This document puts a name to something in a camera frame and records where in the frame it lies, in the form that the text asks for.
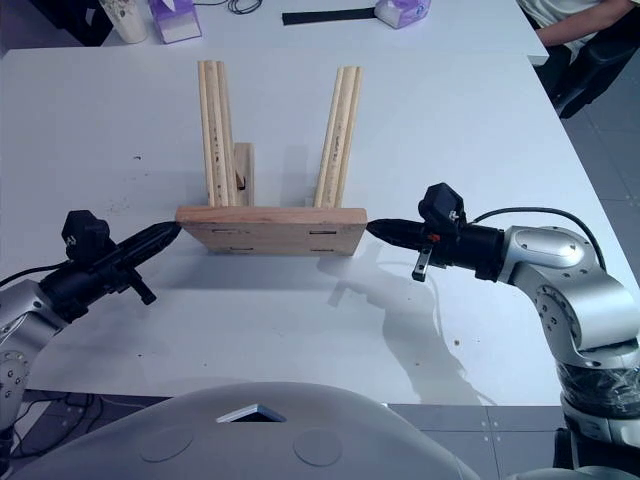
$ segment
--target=white desk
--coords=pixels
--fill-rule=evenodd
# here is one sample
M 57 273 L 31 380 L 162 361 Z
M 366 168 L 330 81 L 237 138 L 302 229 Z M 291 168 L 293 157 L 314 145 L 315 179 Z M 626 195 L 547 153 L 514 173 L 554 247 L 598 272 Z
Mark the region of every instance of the white desk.
M 501 52 L 527 55 L 534 65 L 548 58 L 515 0 L 432 0 L 424 20 L 401 30 L 374 19 L 287 27 L 282 24 L 283 12 L 366 8 L 374 3 L 374 0 L 265 0 L 250 15 L 233 15 L 225 6 L 200 6 L 197 12 L 203 37 L 169 48 L 187 49 L 194 44 L 210 48 L 401 47 L 418 50 L 415 61 L 421 61 L 424 51 Z M 150 19 L 147 8 L 141 11 Z M 151 30 L 143 45 L 159 42 L 158 35 Z M 105 45 L 121 44 L 115 31 L 105 42 Z
M 416 62 L 404 50 L 9 52 L 3 275 L 60 261 L 69 210 L 107 219 L 120 241 L 178 205 L 206 203 L 199 58 L 227 63 L 234 138 L 256 145 L 258 205 L 311 197 L 336 67 L 360 64 L 345 206 L 366 207 L 371 219 L 418 219 L 426 187 L 446 181 L 470 216 L 563 208 L 594 230 L 610 272 L 640 300 L 527 59 L 424 53 Z M 543 215 L 493 225 L 514 223 L 575 228 Z M 30 386 L 176 395 L 292 380 L 387 402 L 557 404 L 554 363 L 528 299 L 460 269 L 412 282 L 415 260 L 369 234 L 354 258 L 318 260 L 208 255 L 183 233 L 140 269 L 158 301 L 145 307 L 127 292 L 96 303 L 38 357 Z

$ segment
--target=tissue box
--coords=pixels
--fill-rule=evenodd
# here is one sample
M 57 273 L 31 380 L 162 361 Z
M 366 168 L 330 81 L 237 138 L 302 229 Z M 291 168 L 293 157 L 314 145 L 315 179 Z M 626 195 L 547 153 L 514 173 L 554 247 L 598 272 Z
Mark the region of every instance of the tissue box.
M 402 28 L 423 19 L 431 0 L 380 0 L 375 15 L 393 28 Z
M 164 43 L 202 36 L 191 0 L 149 0 L 149 7 Z

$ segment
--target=black strap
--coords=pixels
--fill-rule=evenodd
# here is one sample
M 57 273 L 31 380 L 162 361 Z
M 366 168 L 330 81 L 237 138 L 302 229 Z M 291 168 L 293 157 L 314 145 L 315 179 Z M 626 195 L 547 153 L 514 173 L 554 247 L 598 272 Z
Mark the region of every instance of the black strap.
M 335 20 L 362 20 L 375 18 L 374 8 L 356 8 L 352 10 L 334 10 L 330 12 L 293 12 L 283 13 L 282 23 L 300 25 L 302 23 L 333 22 Z

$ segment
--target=wooden frame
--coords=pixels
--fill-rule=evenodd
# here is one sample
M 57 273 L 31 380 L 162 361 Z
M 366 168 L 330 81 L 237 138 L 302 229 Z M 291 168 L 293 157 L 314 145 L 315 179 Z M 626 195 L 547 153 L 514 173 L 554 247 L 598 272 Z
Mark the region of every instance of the wooden frame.
M 216 252 L 353 255 L 367 226 L 361 208 L 338 208 L 346 183 L 362 69 L 338 70 L 314 208 L 254 207 L 254 149 L 233 143 L 224 64 L 198 62 L 208 207 L 176 221 Z

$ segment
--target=metal bracket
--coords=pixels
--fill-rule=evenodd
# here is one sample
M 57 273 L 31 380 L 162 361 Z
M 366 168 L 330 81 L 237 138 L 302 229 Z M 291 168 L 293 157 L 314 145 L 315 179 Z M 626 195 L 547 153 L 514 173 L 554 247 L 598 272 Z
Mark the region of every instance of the metal bracket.
M 433 251 L 432 245 L 425 245 L 420 250 L 418 261 L 411 273 L 411 278 L 416 282 L 424 282 L 427 279 L 427 267 L 429 266 L 429 258 L 431 258 L 431 252 Z

